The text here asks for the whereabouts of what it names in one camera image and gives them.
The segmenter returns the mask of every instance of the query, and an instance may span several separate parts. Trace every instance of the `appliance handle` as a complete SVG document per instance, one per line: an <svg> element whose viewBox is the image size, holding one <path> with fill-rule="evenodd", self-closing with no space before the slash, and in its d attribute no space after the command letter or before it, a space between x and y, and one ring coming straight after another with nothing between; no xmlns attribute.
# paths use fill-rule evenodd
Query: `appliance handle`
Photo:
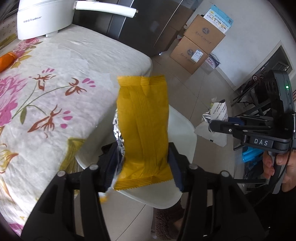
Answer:
<svg viewBox="0 0 296 241"><path fill-rule="evenodd" d="M108 12L133 18L137 9L126 7L118 4L104 3L98 1L77 1L75 5L76 10L92 10L99 12Z"/></svg>

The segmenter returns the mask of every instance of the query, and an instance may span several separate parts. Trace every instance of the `human hand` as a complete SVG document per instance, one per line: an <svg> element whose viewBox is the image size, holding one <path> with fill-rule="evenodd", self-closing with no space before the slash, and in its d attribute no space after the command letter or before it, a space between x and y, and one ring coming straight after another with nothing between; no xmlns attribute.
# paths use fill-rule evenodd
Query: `human hand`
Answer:
<svg viewBox="0 0 296 241"><path fill-rule="evenodd" d="M288 159L289 152L285 154L278 154L276 156L276 163L278 165L285 165ZM272 157L268 155L268 152L263 153L263 176L269 179L274 175L274 168L272 166ZM281 189L283 192L288 192L296 186L296 151L292 150L290 160L286 169L286 174L282 182Z"/></svg>

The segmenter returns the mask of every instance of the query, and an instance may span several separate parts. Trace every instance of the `white wall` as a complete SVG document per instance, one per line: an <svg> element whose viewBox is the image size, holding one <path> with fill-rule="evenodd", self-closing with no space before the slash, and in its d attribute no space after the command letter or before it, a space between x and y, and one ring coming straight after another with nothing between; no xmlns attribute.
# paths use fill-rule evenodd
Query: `white wall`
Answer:
<svg viewBox="0 0 296 241"><path fill-rule="evenodd" d="M203 0L188 20L205 14L215 4L233 19L225 38L213 50L221 70L239 87L247 76L282 42L292 68L296 68L296 43L275 8L267 0Z"/></svg>
<svg viewBox="0 0 296 241"><path fill-rule="evenodd" d="M296 90L296 75L294 75L293 78L290 78L290 82L291 82L291 86L292 86L292 90Z"/></svg>

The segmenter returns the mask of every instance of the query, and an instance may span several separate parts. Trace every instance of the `box label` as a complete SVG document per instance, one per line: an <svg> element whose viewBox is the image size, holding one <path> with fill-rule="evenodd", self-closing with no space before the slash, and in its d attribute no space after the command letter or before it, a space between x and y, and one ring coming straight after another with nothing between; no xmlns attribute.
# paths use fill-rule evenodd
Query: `box label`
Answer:
<svg viewBox="0 0 296 241"><path fill-rule="evenodd" d="M196 50L195 53L193 54L193 56L191 57L191 59L194 62L198 62L200 60L200 58L202 57L202 55L203 55L203 52L202 51Z"/></svg>

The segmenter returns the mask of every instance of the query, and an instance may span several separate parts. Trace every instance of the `yellow snack bag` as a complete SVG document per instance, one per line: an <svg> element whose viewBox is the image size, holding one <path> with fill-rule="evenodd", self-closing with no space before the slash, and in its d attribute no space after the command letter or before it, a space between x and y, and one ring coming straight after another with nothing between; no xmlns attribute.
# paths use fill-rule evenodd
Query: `yellow snack bag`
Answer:
<svg viewBox="0 0 296 241"><path fill-rule="evenodd" d="M118 124L125 156L115 190L173 178L168 158L168 93L164 76L118 77Z"/></svg>

